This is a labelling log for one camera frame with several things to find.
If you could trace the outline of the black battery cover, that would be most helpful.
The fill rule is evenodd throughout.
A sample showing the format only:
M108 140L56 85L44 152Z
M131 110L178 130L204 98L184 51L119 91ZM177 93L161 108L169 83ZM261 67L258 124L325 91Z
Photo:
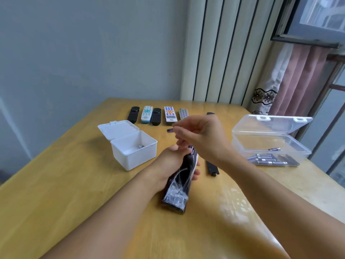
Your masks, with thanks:
M217 166L210 163L209 161L206 161L206 166L207 166L209 175L211 175L212 177L216 177L217 175L219 175L219 170Z

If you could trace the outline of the white remote with blue edge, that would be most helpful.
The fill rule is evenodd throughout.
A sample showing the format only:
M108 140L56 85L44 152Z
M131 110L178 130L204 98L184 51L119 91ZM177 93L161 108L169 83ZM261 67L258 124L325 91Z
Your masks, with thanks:
M145 106L141 114L141 122L149 123L153 115L153 106Z

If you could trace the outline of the person's right forearm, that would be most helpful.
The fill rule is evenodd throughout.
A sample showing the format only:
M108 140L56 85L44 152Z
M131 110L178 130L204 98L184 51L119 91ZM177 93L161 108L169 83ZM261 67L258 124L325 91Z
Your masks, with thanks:
M291 259L345 259L345 224L243 157L218 158Z

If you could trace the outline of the person's left hand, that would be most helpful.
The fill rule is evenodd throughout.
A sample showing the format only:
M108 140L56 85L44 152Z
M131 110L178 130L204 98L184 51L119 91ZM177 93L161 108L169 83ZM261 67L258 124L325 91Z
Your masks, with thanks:
M154 193L165 188L169 177L180 169L185 156L188 154L179 154L166 148L145 168L145 174L148 175Z

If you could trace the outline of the dark window frame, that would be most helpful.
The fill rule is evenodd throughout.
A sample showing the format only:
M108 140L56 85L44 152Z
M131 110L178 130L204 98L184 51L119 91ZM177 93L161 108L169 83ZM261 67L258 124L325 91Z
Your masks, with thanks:
M345 0L283 0L271 41L345 46Z

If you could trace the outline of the white remote with orange buttons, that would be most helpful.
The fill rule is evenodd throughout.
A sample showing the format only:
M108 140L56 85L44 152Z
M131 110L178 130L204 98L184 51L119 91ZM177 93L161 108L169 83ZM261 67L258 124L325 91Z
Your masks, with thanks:
M165 113L166 123L171 124L178 121L173 107L165 106L164 113Z

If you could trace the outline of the brown window railing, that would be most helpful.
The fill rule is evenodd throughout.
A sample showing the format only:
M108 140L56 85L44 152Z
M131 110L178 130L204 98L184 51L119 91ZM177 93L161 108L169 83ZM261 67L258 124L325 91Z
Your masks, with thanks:
M345 188L345 52L326 62L333 69L308 113L313 122L296 139L312 151L308 159Z

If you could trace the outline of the person's right hand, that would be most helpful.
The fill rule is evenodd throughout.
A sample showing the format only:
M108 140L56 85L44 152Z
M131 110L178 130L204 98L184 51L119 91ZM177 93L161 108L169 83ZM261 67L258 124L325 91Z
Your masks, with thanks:
M233 150L215 114L189 116L174 123L173 129L198 133L199 137L196 140L178 140L177 145L192 145L204 160L226 170Z

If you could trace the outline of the pink curtain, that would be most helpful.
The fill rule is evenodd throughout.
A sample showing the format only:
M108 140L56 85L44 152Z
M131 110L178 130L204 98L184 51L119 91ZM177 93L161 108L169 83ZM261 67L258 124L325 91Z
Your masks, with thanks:
M288 63L269 115L307 116L316 100L317 82L331 49L301 44L284 44Z

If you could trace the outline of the person's left forearm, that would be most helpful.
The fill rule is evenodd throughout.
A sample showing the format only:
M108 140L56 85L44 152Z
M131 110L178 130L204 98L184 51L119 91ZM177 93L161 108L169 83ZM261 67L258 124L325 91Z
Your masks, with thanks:
M157 182L154 170L140 171L40 259L121 258Z

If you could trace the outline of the black remote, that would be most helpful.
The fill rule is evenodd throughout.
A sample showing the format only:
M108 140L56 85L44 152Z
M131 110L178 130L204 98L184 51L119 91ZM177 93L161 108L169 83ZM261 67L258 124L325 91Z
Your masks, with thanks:
M166 184L161 204L170 210L184 214L186 211L189 191L198 161L198 153L192 145L192 152L183 157L180 168L172 174Z

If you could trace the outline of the clear plastic box with lid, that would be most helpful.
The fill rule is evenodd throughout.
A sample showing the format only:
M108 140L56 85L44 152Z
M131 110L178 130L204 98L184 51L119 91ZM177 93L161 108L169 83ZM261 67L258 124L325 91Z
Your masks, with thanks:
M301 163L312 152L291 134L312 121L312 117L245 115L232 130L232 145L245 158L287 154Z

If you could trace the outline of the white lace curtain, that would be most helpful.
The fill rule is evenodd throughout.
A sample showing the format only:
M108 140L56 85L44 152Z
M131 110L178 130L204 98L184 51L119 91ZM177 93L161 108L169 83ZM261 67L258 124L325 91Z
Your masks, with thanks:
M268 115L288 67L294 45L275 42L266 58L253 92L248 111L252 115Z

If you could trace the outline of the white plastic box with lid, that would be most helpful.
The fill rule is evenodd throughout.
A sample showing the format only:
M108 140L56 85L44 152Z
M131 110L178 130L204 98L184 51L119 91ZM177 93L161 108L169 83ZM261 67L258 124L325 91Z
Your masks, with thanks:
M157 155L157 140L128 120L101 124L98 125L98 129L110 141L114 158L126 171L142 165Z

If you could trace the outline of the pile of silver batteries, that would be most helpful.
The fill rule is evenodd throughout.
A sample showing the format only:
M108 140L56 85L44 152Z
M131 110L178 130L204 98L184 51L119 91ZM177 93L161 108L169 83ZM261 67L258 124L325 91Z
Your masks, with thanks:
M282 155L282 154L255 154L253 156L246 158L249 162L256 166L292 166L297 167L300 165L298 161L296 161L290 155Z

